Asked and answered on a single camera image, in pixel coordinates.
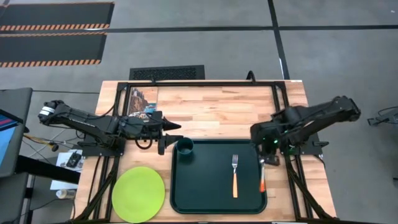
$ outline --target bottle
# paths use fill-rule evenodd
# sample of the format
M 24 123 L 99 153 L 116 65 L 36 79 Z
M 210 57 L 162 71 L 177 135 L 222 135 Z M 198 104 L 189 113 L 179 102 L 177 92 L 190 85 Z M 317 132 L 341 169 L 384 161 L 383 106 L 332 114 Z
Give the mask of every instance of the bottle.
M 62 189 L 62 190 L 58 190 L 57 193 L 55 193 L 55 195 L 59 199 L 75 198 L 76 190 Z

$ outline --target white paper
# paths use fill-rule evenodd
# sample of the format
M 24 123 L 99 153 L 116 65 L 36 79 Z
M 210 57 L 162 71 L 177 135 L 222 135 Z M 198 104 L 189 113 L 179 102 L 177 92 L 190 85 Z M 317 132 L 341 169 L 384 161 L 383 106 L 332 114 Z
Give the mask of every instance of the white paper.
M 83 161 L 84 161 L 83 159 L 80 160 L 79 164 L 75 168 L 70 168 L 65 165 L 68 162 L 72 153 L 74 153 L 75 151 L 77 151 L 77 153 L 79 153 L 81 155 L 81 150 L 76 150 L 76 149 L 71 149 L 71 150 L 69 150 L 69 152 L 60 152 L 58 154 L 58 159 L 57 159 L 56 165 L 58 167 L 64 167 L 66 169 L 81 172 L 81 169 L 82 169 L 81 167 L 83 167 Z M 62 182 L 59 180 L 53 180 L 53 181 L 51 181 L 50 190 L 77 189 L 77 187 L 78 187 L 77 184 L 71 184 L 71 183 Z

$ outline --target gray floor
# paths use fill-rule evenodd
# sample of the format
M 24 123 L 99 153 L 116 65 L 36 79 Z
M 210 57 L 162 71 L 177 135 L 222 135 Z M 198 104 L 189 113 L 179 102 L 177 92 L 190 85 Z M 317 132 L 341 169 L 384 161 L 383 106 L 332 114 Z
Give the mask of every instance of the gray floor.
M 23 2 L 61 1 L 11 0 Z M 277 0 L 275 9 L 280 26 L 398 24 L 394 0 Z M 266 0 L 116 0 L 111 28 L 271 24 Z M 355 123 L 320 132 L 321 140 L 330 141 L 324 155 L 338 216 L 396 223 L 398 189 L 392 176 L 398 174 L 397 132 L 388 124 L 372 128 L 366 118 L 397 105 L 398 30 L 283 31 L 281 36 L 291 79 L 304 81 L 311 105 L 346 95 L 363 113 Z M 282 78 L 272 31 L 110 34 L 100 65 L 0 68 L 0 89 L 99 91 L 103 80 L 127 80 L 133 67 L 200 64 L 207 79 L 240 79 L 249 70 L 257 79 Z M 62 131 L 37 120 L 42 103 L 54 99 L 94 112 L 98 96 L 34 93 L 27 123 L 32 134 L 52 138 Z M 57 139 L 73 136 L 65 131 Z M 21 154 L 33 153 L 22 146 Z M 47 149 L 42 154 L 55 156 Z M 37 212 L 34 223 L 66 220 L 70 210 L 70 204 L 54 204 Z

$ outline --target black floor mat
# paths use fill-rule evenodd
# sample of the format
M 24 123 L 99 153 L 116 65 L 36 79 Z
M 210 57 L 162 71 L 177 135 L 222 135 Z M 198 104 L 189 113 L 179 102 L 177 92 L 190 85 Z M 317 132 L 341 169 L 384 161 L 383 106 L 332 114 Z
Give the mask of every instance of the black floor mat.
M 99 64 L 105 40 L 105 32 L 3 34 L 0 67 Z
M 0 30 L 108 28 L 113 8 L 113 2 L 10 4 L 0 7 Z
M 204 65 L 130 68 L 130 80 L 204 80 Z

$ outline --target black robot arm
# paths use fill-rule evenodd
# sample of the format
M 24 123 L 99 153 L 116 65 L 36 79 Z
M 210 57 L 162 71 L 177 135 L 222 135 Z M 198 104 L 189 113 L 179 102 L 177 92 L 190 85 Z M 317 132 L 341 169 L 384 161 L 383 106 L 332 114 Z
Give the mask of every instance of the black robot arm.
M 262 157 L 275 156 L 281 144 L 300 146 L 313 134 L 336 123 L 356 121 L 361 112 L 352 99 L 337 96 L 316 106 L 293 106 L 271 115 L 271 120 L 251 126 L 251 141 L 261 145 Z
M 178 129 L 181 126 L 162 118 L 161 111 L 155 111 L 148 116 L 150 118 L 148 121 L 133 116 L 97 116 L 71 108 L 61 100 L 44 103 L 44 107 L 38 115 L 40 122 L 44 125 L 64 124 L 91 136 L 94 142 L 78 143 L 83 148 L 83 153 L 84 147 L 100 147 L 117 151 L 124 147 L 124 141 L 121 140 L 127 139 L 149 140 L 150 143 L 146 147 L 137 144 L 141 149 L 148 149 L 152 145 L 152 141 L 158 141 L 158 153 L 163 155 L 164 149 L 182 136 L 169 136 L 168 134 L 163 136 L 162 131 Z

